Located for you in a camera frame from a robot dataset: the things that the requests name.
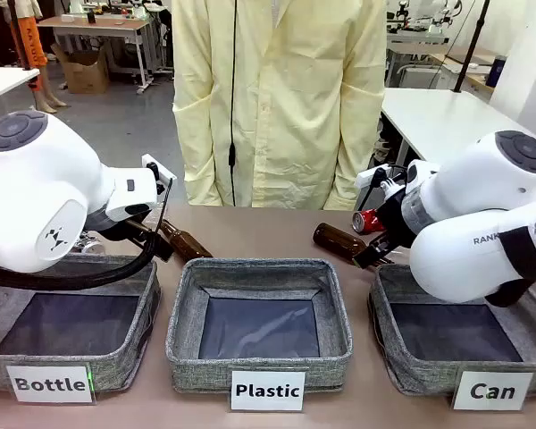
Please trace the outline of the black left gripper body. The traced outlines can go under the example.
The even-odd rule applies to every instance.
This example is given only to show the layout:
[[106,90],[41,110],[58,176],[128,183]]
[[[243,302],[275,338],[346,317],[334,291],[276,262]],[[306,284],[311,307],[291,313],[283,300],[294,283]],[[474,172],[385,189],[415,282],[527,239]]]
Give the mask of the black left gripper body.
[[[100,231],[100,235],[107,240],[129,241],[138,248],[143,249],[147,243],[149,232],[155,231],[156,210],[147,211],[142,214],[135,214],[131,218],[120,221],[108,229]],[[156,233],[154,256],[164,262],[168,262],[173,255],[173,248],[160,232]]]

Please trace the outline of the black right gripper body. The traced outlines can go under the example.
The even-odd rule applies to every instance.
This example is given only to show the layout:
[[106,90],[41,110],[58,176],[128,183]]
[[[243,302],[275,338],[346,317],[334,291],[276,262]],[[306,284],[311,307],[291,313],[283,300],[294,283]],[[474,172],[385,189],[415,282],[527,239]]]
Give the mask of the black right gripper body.
[[374,241],[379,251],[392,251],[397,247],[411,248],[416,238],[416,234],[407,226],[402,214],[405,194],[404,189],[397,191],[376,211],[377,218],[385,229]]

